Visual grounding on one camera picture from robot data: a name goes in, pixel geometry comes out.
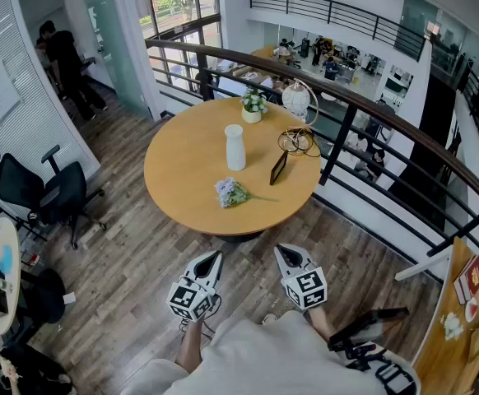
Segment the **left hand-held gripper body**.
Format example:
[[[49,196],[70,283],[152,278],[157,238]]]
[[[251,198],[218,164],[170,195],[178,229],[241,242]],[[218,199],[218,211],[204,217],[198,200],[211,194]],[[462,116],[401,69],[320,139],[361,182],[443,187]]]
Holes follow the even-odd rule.
[[[197,322],[212,311],[217,297],[213,288],[207,289],[195,280],[182,276],[170,287],[167,303],[174,315]]]

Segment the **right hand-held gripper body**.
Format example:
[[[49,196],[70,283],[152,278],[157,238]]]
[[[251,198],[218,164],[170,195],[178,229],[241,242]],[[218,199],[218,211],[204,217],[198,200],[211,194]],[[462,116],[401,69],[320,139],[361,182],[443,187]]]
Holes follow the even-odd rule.
[[[327,301],[327,282],[321,267],[281,279],[282,286],[300,309],[311,309]]]

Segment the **pale blue flowers bunch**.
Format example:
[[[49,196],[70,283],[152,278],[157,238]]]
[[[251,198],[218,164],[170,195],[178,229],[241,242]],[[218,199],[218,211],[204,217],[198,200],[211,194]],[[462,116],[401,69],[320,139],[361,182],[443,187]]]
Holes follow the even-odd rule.
[[[218,200],[222,208],[233,207],[252,199],[263,200],[268,202],[276,202],[276,199],[268,197],[259,197],[249,192],[234,178],[226,178],[220,180],[215,185],[218,194]]]

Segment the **white ribbed vase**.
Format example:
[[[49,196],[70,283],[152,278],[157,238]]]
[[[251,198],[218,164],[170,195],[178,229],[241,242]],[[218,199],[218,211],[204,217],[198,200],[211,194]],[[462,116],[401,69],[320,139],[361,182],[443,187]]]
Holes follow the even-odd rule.
[[[246,152],[243,142],[243,128],[231,124],[225,128],[226,162],[232,171],[241,171],[246,166]]]

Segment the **person's right forearm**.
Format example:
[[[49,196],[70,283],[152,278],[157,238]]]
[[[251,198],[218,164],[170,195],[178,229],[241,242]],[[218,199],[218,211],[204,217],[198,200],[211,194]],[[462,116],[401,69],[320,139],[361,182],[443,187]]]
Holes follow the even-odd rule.
[[[330,338],[337,333],[337,329],[328,319],[327,311],[322,304],[319,304],[308,310],[310,324],[313,329],[324,339],[329,342]]]

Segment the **black stool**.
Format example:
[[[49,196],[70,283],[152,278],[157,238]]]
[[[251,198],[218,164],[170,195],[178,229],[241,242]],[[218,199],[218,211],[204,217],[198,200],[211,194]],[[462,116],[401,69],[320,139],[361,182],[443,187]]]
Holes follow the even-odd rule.
[[[51,268],[38,275],[21,271],[21,279],[30,284],[22,289],[27,316],[38,324],[57,323],[65,312],[65,286],[59,274]]]

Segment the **black office chair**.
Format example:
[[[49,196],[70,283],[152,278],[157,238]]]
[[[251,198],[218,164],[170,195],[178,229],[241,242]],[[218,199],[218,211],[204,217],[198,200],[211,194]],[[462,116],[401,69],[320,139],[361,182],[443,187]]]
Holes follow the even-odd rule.
[[[46,225],[64,223],[71,228],[70,245],[77,244],[79,217],[91,221],[85,208],[93,199],[103,197],[105,191],[98,188],[87,193],[86,178],[79,162],[59,168],[54,156],[60,146],[54,146],[41,159],[53,169],[53,177],[45,182],[36,173],[27,169],[12,154],[0,154],[0,200],[29,210],[28,222]]]

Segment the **white globe lamp, gold stand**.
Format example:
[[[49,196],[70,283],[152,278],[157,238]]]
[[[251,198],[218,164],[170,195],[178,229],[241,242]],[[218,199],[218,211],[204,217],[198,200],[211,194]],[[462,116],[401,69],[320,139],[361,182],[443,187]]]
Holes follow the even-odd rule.
[[[291,156],[319,158],[321,151],[312,130],[319,117],[317,96],[306,83],[295,79],[294,83],[283,91],[282,103],[302,125],[289,126],[278,138],[278,146]]]

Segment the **potted plant in cream pot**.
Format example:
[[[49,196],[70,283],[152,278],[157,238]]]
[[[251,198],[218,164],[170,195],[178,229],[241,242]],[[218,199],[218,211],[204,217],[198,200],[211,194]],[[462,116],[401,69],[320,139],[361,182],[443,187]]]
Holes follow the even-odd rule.
[[[265,95],[254,88],[247,88],[240,103],[243,105],[242,118],[246,123],[254,124],[262,120],[267,112]]]

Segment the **wooden sideboard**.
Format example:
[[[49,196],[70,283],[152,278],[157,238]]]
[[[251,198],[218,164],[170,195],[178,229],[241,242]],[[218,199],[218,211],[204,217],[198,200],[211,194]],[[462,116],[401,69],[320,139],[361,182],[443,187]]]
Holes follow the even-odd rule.
[[[479,375],[479,290],[475,294],[478,310],[471,323],[465,319],[453,281],[474,252],[460,239],[453,242],[446,279],[441,289],[430,326],[416,353],[412,367],[421,381],[421,395],[469,395]],[[455,313],[463,325],[458,340],[444,339],[440,318]]]

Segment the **red book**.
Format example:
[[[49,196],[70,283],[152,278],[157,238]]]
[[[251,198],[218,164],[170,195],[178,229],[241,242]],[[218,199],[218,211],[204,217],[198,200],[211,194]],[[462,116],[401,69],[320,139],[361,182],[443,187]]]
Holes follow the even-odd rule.
[[[471,258],[453,282],[458,302],[465,305],[479,290],[479,254]]]

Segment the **white window blinds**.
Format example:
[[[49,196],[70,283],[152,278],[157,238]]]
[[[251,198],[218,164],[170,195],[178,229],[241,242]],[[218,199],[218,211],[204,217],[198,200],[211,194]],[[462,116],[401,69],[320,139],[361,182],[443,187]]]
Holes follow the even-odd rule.
[[[100,163],[81,137],[53,91],[35,54],[18,0],[0,0],[0,62],[20,99],[0,120],[0,152],[13,154],[25,167],[49,179],[42,155],[60,146],[57,162],[81,164],[87,178]]]

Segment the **frosted glass partition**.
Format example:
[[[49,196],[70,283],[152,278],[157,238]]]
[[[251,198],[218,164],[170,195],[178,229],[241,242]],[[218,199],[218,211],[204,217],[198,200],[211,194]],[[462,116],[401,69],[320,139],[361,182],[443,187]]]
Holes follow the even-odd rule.
[[[141,116],[151,117],[128,52],[115,0],[85,0],[97,43],[119,101]]]

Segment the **black framed window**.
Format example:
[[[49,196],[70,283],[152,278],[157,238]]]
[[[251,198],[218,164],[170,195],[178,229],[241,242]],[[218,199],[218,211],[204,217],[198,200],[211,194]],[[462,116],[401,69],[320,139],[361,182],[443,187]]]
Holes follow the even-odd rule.
[[[134,0],[143,38],[171,40],[220,48],[222,28],[219,0]],[[162,85],[198,93],[198,56],[183,49],[146,44],[152,71]]]

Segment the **black picture frame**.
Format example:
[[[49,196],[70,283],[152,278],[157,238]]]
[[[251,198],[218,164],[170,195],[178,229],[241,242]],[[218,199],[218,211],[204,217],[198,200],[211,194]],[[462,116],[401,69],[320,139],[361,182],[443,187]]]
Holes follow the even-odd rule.
[[[286,161],[288,157],[288,151],[283,151],[280,158],[276,162],[276,164],[272,167],[270,173],[270,180],[269,184],[273,186],[273,184],[277,181],[278,177],[280,176],[281,172],[284,170],[286,166]]]

